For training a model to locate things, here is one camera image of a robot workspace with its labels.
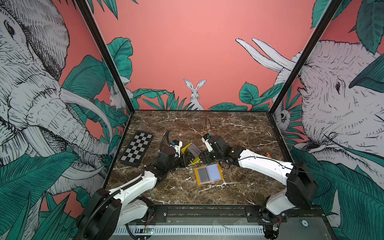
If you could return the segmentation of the dark grey VIP card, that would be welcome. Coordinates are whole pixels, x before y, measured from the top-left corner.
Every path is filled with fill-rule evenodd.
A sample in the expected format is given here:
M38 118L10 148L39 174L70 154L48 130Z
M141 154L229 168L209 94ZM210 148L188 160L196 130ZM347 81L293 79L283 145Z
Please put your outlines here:
M198 174L200 185L210 182L210 176L209 176L207 167L198 168L197 174Z

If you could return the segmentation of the yellow leather card holder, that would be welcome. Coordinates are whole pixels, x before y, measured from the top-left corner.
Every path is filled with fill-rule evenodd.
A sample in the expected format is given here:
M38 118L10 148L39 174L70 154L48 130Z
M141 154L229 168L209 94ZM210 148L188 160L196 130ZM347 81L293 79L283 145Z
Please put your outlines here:
M198 186L221 181L224 179L223 171L219 164L212 164L195 169L195 175Z

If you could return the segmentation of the yellow plastic card tray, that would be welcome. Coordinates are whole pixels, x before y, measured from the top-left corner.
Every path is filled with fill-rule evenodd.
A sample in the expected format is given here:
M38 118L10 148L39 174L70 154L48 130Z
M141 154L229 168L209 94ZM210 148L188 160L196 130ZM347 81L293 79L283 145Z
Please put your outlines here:
M182 148L181 152L190 158L190 162L193 165L200 161L200 154L202 151L194 143L190 143Z

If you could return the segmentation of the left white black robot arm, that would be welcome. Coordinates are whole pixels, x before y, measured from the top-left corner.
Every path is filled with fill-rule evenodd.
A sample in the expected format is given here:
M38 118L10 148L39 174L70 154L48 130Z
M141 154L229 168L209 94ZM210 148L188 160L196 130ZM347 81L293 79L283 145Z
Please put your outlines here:
M191 160L191 155L165 147L138 177L110 191L97 190L77 220L75 239L108 240L117 228L135 220L148 225L156 211L154 203L142 193L153 189L169 172L187 167Z

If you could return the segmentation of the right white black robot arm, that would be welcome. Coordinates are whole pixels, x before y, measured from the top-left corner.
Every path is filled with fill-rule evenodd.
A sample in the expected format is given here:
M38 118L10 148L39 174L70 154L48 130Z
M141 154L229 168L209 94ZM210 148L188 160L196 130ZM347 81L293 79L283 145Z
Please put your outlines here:
M301 161L295 163L278 161L242 146L231 147L220 136L205 134L202 136L202 142L207 147L207 150L200 154L203 163L223 161L230 166L264 174L286 187L266 199L261 207L262 213L278 216L293 208L303 210L312 208L318 183L305 163Z

